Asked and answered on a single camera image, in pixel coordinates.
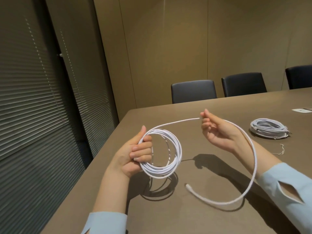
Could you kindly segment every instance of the cable coil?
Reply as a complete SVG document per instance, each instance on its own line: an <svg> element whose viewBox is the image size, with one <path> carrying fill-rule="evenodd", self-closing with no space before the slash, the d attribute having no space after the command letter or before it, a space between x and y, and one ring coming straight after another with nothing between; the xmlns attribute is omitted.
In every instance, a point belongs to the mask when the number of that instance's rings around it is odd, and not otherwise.
<svg viewBox="0 0 312 234"><path fill-rule="evenodd" d="M165 141L167 143L168 151L169 151L168 163L164 167L156 167L156 166L153 165L153 163L152 164L150 164L150 163L140 163L141 168L143 169L143 171L148 176L156 178L156 179L162 179L162 178L169 177L171 174L174 173L175 169L178 167L178 165L180 164L180 162L182 160L182 146L181 146L178 138L174 134L172 134L170 131L159 129L159 128L162 127L162 126L166 126L166 125L170 125L170 124L174 124L174 123L190 121L190 120L198 120L198 119L200 119L200 118L191 118L191 119L186 119L186 120L166 123L166 124L163 124L163 125L156 126L156 127L150 129L148 132L145 133L145 135L139 141L139 144L142 143L143 138L146 135L157 134L157 135L160 135L162 138L165 139ZM228 204L235 203L236 201L242 199L248 193L248 191L250 190L250 188L251 188L251 186L252 186L252 184L253 184L253 182L255 180L255 174L256 174L256 171L257 171L257 154L256 154L256 151L255 151L255 147L254 147L254 145L252 143L252 140L251 140L251 138L248 136L248 134L242 128L240 128L239 126L237 126L236 124L234 124L232 122L229 122L229 123L231 123L232 125L236 126L246 136L246 138L248 139L250 145L252 146L252 151L253 151L254 158L255 158L254 171L252 173L252 178L251 178L251 180L249 182L249 185L248 185L247 189L244 191L244 193L242 193L239 197L237 197L236 199L234 199L232 201L229 201L229 202L216 202L216 201L213 201L213 200L206 199L206 198L200 196L199 194L197 194L192 189L192 187L190 185L188 185L188 184L185 185L186 189L189 192L191 192L197 198L199 198L202 201L207 202L209 204L228 205ZM175 148L174 160L171 163L170 163L170 157L171 157L170 152L171 151L170 151L167 139L172 142L172 144L174 145L174 148Z"/></svg>
<svg viewBox="0 0 312 234"><path fill-rule="evenodd" d="M250 123L250 131L267 139L282 139L289 136L289 130L279 121L259 118Z"/></svg>

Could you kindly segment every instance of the chair backrest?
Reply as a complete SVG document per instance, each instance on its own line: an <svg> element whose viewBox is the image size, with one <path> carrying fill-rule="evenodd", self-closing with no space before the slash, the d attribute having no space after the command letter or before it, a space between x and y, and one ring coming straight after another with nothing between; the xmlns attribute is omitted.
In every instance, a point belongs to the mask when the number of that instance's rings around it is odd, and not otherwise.
<svg viewBox="0 0 312 234"><path fill-rule="evenodd" d="M221 79L224 96L266 93L266 85L259 72L229 75Z"/></svg>
<svg viewBox="0 0 312 234"><path fill-rule="evenodd" d="M312 87L312 65L294 66L285 71L290 90Z"/></svg>
<svg viewBox="0 0 312 234"><path fill-rule="evenodd" d="M172 103L193 102L216 98L212 80L195 80L171 85Z"/></svg>

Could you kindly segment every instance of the beige wall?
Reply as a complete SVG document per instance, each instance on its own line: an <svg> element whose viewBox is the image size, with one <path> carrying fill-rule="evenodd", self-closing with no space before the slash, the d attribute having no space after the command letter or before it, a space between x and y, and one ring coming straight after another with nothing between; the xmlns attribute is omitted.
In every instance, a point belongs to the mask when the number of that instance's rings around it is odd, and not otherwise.
<svg viewBox="0 0 312 234"><path fill-rule="evenodd" d="M311 63L312 0L95 0L119 118L171 103L170 85Z"/></svg>

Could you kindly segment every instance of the brown table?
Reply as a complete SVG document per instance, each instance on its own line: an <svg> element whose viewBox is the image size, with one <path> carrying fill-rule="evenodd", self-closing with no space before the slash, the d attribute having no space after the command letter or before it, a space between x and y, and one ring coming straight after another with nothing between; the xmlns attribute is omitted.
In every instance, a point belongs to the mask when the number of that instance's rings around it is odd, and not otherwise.
<svg viewBox="0 0 312 234"><path fill-rule="evenodd" d="M302 114L291 109L312 106L312 88L218 98L182 104L131 110L120 122L99 154L68 194L43 234L80 233L92 210L104 171L117 149L141 125L148 129L167 122L195 118L208 108L214 114L248 130L256 118L282 122L291 137L268 140L254 137L272 153L295 169L312 177L312 113ZM130 184L127 230L139 233L293 233L289 222L271 203L262 189L254 184L244 202L211 207L199 201L184 187L189 183L202 196L216 201L238 197L249 182L250 174L231 154L210 145L201 134L200 121L167 126L182 144L183 161L166 184L149 191L149 178L136 175ZM165 142L154 136L155 164L167 161ZM164 180L153 180L155 190Z"/></svg>

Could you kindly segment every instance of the light blue sleeve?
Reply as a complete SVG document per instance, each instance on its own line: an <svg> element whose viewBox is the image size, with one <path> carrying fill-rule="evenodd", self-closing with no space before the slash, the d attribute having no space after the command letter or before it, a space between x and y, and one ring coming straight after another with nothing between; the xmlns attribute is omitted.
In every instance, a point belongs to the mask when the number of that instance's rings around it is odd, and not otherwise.
<svg viewBox="0 0 312 234"><path fill-rule="evenodd" d="M279 181L292 185L303 202L287 196ZM286 163L279 163L263 173L257 182L300 233L312 233L312 179Z"/></svg>
<svg viewBox="0 0 312 234"><path fill-rule="evenodd" d="M125 234L127 215L117 212L90 213L81 234Z"/></svg>

